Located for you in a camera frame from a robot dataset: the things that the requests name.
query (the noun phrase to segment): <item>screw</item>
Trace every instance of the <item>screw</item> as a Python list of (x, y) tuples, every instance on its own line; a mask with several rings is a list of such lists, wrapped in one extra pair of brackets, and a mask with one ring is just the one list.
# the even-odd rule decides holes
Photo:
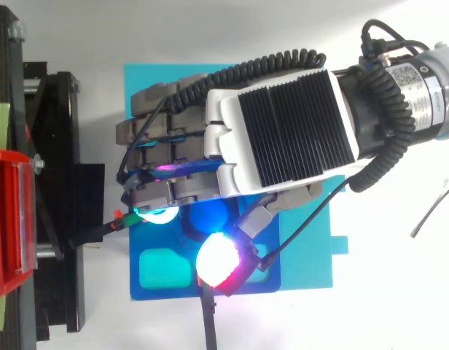
[(77, 79), (73, 79), (71, 83), (71, 92), (72, 93), (80, 93), (80, 81)]
[(24, 42), (27, 39), (27, 28), (24, 22), (16, 20), (9, 27), (9, 38), (15, 42)]
[(40, 175), (42, 169), (44, 168), (44, 160), (40, 157), (39, 154), (36, 154), (34, 159), (30, 161), (32, 168), (35, 171), (36, 175)]

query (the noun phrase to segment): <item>bolt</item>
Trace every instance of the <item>bolt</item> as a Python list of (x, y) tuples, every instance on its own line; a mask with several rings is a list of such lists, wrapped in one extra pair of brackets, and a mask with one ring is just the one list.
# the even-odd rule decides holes
[(80, 81), (77, 79), (73, 79), (71, 83), (71, 92), (72, 93), (80, 93)]
[(24, 22), (16, 20), (9, 27), (9, 38), (15, 42), (24, 42), (27, 39), (27, 28)]
[(36, 154), (34, 159), (30, 161), (32, 168), (35, 171), (35, 174), (40, 175), (42, 169), (44, 168), (44, 160), (41, 159), (39, 154)]
[(435, 49), (441, 49), (442, 47), (448, 47), (446, 42), (438, 42), (435, 44)]

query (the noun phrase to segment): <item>white table surface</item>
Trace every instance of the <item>white table surface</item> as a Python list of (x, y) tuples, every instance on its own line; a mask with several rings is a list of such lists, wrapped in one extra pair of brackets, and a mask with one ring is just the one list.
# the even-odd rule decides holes
[[(398, 0), (9, 0), (26, 22), (27, 61), (48, 61), (82, 84), (82, 160), (105, 163), (105, 221), (120, 203), (115, 173), (125, 149), (123, 64), (241, 62), (316, 48), (327, 65), (355, 64), (370, 18), (407, 39), (449, 43), (449, 1)], [(169, 24), (173, 21), (182, 30)], [(416, 240), (417, 221), (449, 178), (449, 141), (411, 149), (378, 185), (332, 202), (332, 234), (349, 237), (333, 257), (332, 289), (217, 298), (220, 350), (449, 349), (449, 198)], [(39, 350), (204, 349), (198, 298), (131, 302), (127, 233), (85, 248), (87, 324), (50, 329)]]

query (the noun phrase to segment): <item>led light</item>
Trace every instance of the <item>led light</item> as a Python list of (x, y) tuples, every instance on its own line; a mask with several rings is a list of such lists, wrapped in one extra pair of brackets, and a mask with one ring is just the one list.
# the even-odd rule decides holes
[(196, 268), (199, 277), (212, 287), (227, 279), (239, 266), (239, 253), (223, 233), (212, 233), (198, 251)]
[(172, 206), (166, 209), (158, 209), (149, 211), (148, 213), (142, 214), (138, 212), (137, 208), (134, 208), (134, 212), (139, 215), (142, 219), (145, 219), (152, 224), (162, 225), (170, 222), (179, 213), (178, 206)]

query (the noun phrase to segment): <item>coiled cable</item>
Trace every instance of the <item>coiled cable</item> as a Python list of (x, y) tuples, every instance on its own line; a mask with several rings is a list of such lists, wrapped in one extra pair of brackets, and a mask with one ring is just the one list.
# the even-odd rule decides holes
[(263, 56), (235, 66), (230, 66), (207, 77), (197, 80), (191, 85), (168, 97), (166, 107), (171, 113), (181, 113), (188, 106), (202, 103), (211, 89), (231, 88), (260, 77), (279, 71), (292, 69), (321, 68), (327, 57), (323, 53), (306, 49), (285, 51), (284, 53)]
[(388, 173), (403, 157), (413, 140), (415, 119), (408, 109), (405, 96), (393, 77), (380, 65), (359, 71), (361, 86), (373, 94), (391, 123), (393, 136), (377, 156), (349, 180), (349, 187), (357, 193), (365, 191)]

